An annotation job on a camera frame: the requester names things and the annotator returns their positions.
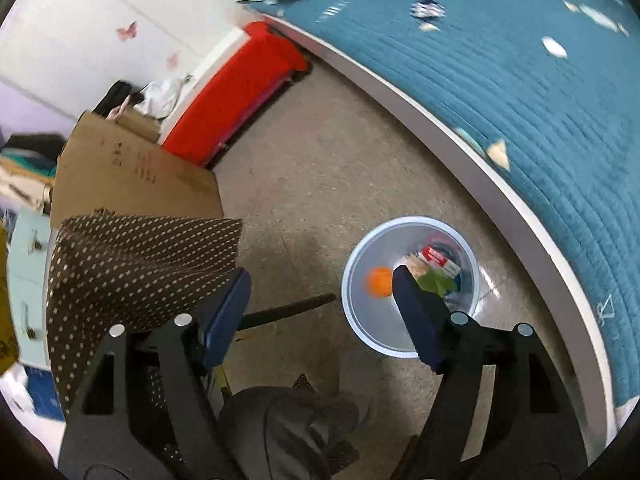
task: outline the bed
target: bed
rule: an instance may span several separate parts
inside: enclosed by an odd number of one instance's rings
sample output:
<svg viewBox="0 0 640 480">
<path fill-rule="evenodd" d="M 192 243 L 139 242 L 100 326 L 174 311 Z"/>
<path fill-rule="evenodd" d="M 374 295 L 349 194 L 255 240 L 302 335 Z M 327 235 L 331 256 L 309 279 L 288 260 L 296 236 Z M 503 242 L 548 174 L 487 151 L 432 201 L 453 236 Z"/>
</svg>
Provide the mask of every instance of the bed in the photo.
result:
<svg viewBox="0 0 640 480">
<path fill-rule="evenodd" d="M 421 27 L 416 1 L 254 8 L 396 115 L 492 218 L 565 341 L 593 457 L 640 394 L 638 17 L 628 0 L 436 0 L 446 15 Z M 508 169 L 486 156 L 502 140 Z"/>
</svg>

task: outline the white wall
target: white wall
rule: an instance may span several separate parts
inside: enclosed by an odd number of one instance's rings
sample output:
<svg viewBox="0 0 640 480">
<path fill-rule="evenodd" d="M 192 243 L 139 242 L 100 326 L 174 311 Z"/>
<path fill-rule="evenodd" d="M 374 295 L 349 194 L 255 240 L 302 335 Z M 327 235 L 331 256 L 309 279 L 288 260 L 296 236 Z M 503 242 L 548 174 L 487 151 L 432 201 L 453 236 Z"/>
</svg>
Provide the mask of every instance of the white wall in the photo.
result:
<svg viewBox="0 0 640 480">
<path fill-rule="evenodd" d="M 184 76 L 251 19 L 234 0 L 18 0 L 0 28 L 0 77 L 78 117 L 118 79 Z M 132 22 L 137 36 L 120 41 Z"/>
</svg>

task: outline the gray carpet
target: gray carpet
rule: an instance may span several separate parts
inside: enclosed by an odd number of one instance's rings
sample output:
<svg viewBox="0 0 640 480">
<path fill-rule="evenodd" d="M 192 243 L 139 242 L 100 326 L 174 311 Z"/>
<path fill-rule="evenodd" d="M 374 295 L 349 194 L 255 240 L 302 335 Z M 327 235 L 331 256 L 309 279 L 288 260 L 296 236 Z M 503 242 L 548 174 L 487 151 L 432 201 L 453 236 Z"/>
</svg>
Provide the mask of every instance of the gray carpet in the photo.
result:
<svg viewBox="0 0 640 480">
<path fill-rule="evenodd" d="M 485 325 L 535 327 L 568 384 L 572 369 L 540 295 L 476 202 L 413 134 L 322 62 L 242 133 L 215 167 L 227 217 L 244 219 L 239 264 L 254 280 L 250 310 L 335 292 L 356 243 L 391 218 L 420 214 L 453 226 L 486 277 Z M 243 333 L 225 370 L 233 391 L 291 385 L 304 373 L 320 391 L 337 387 L 338 356 L 362 344 L 339 301 Z M 417 360 L 383 359 L 378 421 L 350 441 L 360 459 L 336 478 L 389 478 L 422 429 L 440 378 Z M 491 373 L 482 384 L 466 456 L 479 451 Z"/>
</svg>

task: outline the butterfly sticker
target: butterfly sticker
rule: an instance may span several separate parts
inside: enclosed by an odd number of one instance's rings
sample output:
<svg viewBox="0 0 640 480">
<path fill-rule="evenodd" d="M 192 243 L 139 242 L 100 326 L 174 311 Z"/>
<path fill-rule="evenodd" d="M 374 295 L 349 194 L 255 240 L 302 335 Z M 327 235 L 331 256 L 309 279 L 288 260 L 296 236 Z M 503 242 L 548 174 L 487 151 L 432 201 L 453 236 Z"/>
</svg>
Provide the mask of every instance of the butterfly sticker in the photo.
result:
<svg viewBox="0 0 640 480">
<path fill-rule="evenodd" d="M 166 59 L 166 67 L 167 67 L 167 70 L 169 71 L 175 70 L 176 68 L 178 68 L 179 64 L 180 64 L 180 52 L 175 52 Z"/>
<path fill-rule="evenodd" d="M 120 41 L 132 40 L 138 35 L 138 22 L 132 22 L 127 28 L 117 28 L 116 34 Z"/>
</svg>

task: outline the orange ball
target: orange ball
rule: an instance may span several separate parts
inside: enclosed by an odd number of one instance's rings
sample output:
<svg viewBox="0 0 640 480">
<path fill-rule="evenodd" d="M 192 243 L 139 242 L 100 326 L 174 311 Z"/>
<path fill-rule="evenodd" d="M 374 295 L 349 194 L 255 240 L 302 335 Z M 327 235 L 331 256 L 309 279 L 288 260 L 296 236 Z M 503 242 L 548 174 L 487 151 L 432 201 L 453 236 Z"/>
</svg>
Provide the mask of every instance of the orange ball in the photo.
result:
<svg viewBox="0 0 640 480">
<path fill-rule="evenodd" d="M 391 278 L 393 271 L 388 267 L 376 267 L 367 275 L 366 289 L 374 298 L 391 296 Z"/>
</svg>

